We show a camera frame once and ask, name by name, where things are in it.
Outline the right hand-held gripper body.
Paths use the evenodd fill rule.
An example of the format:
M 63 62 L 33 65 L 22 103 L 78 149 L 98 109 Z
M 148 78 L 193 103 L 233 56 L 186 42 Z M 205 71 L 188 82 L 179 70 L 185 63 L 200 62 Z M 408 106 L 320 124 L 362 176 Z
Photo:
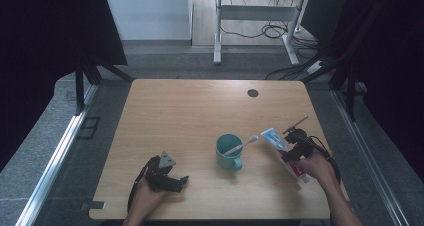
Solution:
M 290 151 L 297 152 L 300 155 L 300 158 L 309 157 L 313 151 L 312 141 L 308 138 L 307 133 L 304 130 L 298 128 L 298 125 L 305 121 L 307 118 L 308 116 L 305 115 L 298 122 L 294 123 L 285 131 L 283 131 L 283 134 L 285 134 L 285 140 L 288 143 L 294 145 Z

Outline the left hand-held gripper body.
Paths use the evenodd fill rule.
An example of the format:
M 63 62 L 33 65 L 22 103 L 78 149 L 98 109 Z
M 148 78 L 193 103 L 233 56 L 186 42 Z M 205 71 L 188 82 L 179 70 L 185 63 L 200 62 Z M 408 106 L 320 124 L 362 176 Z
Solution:
M 163 151 L 161 155 L 152 157 L 147 163 L 145 178 L 154 190 L 168 190 L 171 185 L 176 185 L 168 176 L 176 162 Z

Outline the toothpaste tube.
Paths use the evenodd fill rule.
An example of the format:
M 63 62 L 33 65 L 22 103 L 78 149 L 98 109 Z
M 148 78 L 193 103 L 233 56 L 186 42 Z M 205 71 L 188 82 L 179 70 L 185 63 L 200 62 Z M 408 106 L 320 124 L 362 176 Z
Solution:
M 284 162 L 287 170 L 296 178 L 304 183 L 309 182 L 309 178 L 307 177 L 304 170 L 291 162 L 287 156 L 289 152 L 289 148 L 283 142 L 283 140 L 278 135 L 277 131 L 274 128 L 269 128 L 261 133 L 262 137 L 272 145 L 280 154 L 282 161 Z

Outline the pink toothbrush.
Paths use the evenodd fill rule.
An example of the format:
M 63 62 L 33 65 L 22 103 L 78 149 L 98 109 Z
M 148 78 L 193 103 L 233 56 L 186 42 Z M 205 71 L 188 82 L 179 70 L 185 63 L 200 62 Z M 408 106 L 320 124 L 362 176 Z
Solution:
M 257 141 L 258 140 L 258 136 L 257 135 L 253 135 L 246 143 L 243 143 L 243 144 L 241 144 L 241 145 L 238 145 L 238 146 L 235 146 L 234 148 L 232 148 L 232 149 L 230 149 L 230 150 L 228 150 L 228 151 L 226 151 L 225 153 L 223 153 L 223 155 L 225 155 L 225 156 L 227 156 L 227 155 L 230 155 L 230 154 L 232 154 L 233 152 L 235 152 L 235 151 L 237 151 L 237 150 L 240 150 L 240 149 L 242 149 L 243 147 L 245 147 L 245 146 L 247 146 L 247 145 L 249 145 L 249 144 L 251 144 L 251 143 L 253 143 L 253 142 L 255 142 L 255 141 Z

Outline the teal cup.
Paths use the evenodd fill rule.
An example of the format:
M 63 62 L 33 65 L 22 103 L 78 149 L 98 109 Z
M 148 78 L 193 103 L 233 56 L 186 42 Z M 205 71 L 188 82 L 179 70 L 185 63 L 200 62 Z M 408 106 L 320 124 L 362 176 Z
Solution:
M 238 149 L 228 155 L 226 152 L 242 144 L 242 140 L 234 134 L 221 135 L 216 141 L 216 157 L 219 165 L 227 170 L 237 172 L 242 169 L 242 150 Z

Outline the person's left hand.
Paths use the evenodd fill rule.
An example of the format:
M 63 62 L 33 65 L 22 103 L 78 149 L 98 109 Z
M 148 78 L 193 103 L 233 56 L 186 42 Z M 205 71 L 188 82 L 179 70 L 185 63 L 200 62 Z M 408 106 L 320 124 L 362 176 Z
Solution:
M 150 184 L 141 179 L 130 207 L 130 214 L 145 218 L 160 204 L 167 195 L 166 191 L 153 190 Z

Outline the person's right hand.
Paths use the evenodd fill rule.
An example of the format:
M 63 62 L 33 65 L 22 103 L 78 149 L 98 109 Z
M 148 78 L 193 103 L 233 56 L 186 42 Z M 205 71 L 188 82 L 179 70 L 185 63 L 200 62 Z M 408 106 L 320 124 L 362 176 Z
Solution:
M 317 150 L 314 150 L 309 157 L 295 161 L 295 164 L 315 178 L 322 187 L 331 183 L 338 184 L 333 166 Z

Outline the black metal stand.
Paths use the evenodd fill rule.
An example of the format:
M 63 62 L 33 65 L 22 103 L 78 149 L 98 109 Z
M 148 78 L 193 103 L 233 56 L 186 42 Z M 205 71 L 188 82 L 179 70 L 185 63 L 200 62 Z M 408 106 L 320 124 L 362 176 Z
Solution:
M 84 78 L 87 78 L 91 85 L 99 85 L 101 83 L 102 77 L 97 69 L 98 66 L 127 82 L 135 80 L 134 77 L 105 60 L 79 58 L 75 66 L 76 115 L 80 115 L 85 109 Z
M 347 59 L 338 59 L 322 66 L 314 73 L 302 78 L 301 81 L 303 83 L 309 83 L 330 71 L 334 71 L 334 73 L 328 81 L 329 88 L 331 90 L 340 90 L 343 85 L 346 85 L 345 111 L 351 120 L 355 120 L 354 99 L 356 76 L 354 67 Z

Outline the white power strip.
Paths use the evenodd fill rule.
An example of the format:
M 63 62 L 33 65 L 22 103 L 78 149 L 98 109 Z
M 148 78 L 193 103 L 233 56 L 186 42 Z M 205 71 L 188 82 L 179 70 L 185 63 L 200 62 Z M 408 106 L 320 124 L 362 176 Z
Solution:
M 321 69 L 324 66 L 324 63 L 320 60 L 318 60 L 317 62 L 315 62 L 313 65 L 311 65 L 308 69 L 307 69 L 307 73 L 308 74 L 313 74 L 316 71 L 318 71 L 319 69 Z

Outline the black curtain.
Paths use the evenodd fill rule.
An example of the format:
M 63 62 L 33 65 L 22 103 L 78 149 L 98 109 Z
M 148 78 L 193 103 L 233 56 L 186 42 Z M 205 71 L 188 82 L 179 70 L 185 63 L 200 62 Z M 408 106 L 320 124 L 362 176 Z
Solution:
M 424 0 L 313 0 L 318 52 L 335 62 L 330 86 L 366 86 L 364 104 L 424 180 Z
M 80 64 L 126 63 L 107 0 L 0 0 L 0 171 L 60 78 Z

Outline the aluminium floor rail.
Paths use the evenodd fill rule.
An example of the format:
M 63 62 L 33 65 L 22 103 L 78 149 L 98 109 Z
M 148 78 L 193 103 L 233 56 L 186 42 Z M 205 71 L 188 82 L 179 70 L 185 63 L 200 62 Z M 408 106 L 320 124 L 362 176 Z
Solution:
M 342 96 L 334 90 L 331 90 L 330 93 L 394 225 L 410 226 L 397 197 L 383 176 L 357 123 L 347 113 Z
M 90 108 L 97 90 L 98 87 L 96 85 L 91 85 L 83 94 L 83 102 L 85 103 L 85 106 L 78 115 L 72 116 L 15 226 L 33 226 L 35 223 L 41 208 L 47 199 L 49 191 L 58 176 L 66 155 L 76 138 L 78 130 L 81 128 L 81 125 L 86 118 L 88 109 Z

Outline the grey table foot bracket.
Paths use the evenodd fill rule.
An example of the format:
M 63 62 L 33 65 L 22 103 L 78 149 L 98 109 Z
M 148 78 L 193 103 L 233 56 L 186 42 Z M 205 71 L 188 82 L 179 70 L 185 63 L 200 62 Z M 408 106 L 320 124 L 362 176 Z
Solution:
M 102 210 L 105 207 L 105 202 L 104 201 L 91 201 L 91 200 L 86 200 L 82 203 L 80 209 L 82 211 L 89 211 L 91 209 L 97 209 L 97 210 Z

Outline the white desk frame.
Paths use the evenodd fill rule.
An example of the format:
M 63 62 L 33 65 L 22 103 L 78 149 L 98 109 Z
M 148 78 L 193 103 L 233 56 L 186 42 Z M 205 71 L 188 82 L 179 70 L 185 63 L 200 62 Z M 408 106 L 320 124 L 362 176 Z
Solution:
M 299 19 L 303 11 L 305 0 L 293 0 L 292 6 L 279 5 L 226 5 L 222 0 L 215 0 L 216 29 L 214 35 L 213 62 L 221 63 L 222 21 L 263 21 L 287 23 L 287 32 L 279 39 L 282 40 L 292 65 L 298 65 L 299 60 L 292 46 L 292 39 L 299 26 Z

